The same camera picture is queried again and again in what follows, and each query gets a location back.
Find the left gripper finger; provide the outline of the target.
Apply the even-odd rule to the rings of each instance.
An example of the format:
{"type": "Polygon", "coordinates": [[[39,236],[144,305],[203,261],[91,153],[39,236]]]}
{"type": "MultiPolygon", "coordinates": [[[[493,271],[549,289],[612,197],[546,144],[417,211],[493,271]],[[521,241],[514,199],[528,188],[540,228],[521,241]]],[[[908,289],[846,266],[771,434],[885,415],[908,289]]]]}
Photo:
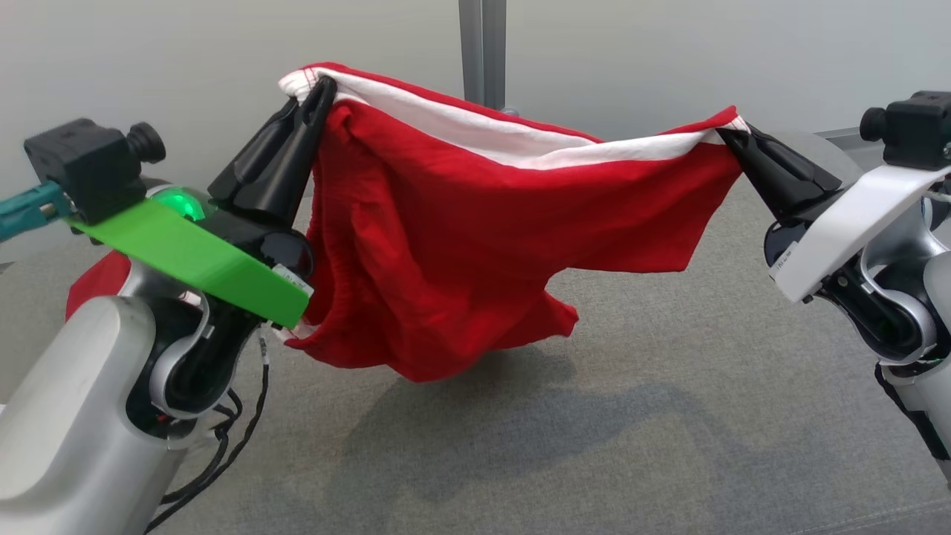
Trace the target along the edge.
{"type": "Polygon", "coordinates": [[[310,88],[305,101],[293,102],[292,115],[259,136],[255,156],[268,152],[270,161],[254,181],[236,194],[236,207],[251,218],[271,224],[292,224],[309,181],[312,163],[337,83],[322,77],[310,88]]]}
{"type": "Polygon", "coordinates": [[[219,204],[233,204],[244,187],[254,183],[276,157],[295,126],[299,103],[290,98],[252,136],[244,148],[224,167],[207,187],[219,204]]]}

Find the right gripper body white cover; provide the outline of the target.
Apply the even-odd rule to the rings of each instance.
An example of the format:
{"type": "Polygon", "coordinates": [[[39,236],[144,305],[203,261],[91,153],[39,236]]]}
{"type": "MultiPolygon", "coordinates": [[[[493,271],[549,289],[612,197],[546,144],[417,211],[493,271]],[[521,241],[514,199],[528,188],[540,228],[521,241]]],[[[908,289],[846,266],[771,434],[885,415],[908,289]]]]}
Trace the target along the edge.
{"type": "Polygon", "coordinates": [[[818,216],[774,281],[785,298],[798,302],[818,291],[821,281],[881,234],[949,173],[880,166],[862,177],[818,216]]]}

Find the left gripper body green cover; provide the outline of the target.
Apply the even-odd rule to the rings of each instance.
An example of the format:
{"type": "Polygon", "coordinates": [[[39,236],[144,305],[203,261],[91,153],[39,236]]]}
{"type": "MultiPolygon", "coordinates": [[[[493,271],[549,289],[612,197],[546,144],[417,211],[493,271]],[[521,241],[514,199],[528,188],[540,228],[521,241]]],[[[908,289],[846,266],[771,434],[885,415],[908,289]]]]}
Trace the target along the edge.
{"type": "Polygon", "coordinates": [[[186,187],[161,189],[94,226],[71,226],[110,253],[69,288],[69,313],[119,294],[132,283],[133,265],[280,326],[298,324],[314,292],[305,280],[314,259],[302,234],[242,218],[186,187]]]}

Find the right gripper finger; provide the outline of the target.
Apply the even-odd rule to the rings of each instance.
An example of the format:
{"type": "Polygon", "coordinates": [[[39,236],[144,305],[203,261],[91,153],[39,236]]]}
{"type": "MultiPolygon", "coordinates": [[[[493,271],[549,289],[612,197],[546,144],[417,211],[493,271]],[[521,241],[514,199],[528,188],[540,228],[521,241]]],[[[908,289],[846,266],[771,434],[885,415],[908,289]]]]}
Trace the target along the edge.
{"type": "Polygon", "coordinates": [[[761,195],[820,196],[838,192],[842,182],[821,166],[767,133],[750,127],[747,178],[761,195]]]}
{"type": "Polygon", "coordinates": [[[717,132],[776,221],[813,221],[822,212],[821,166],[758,129],[717,132]]]}

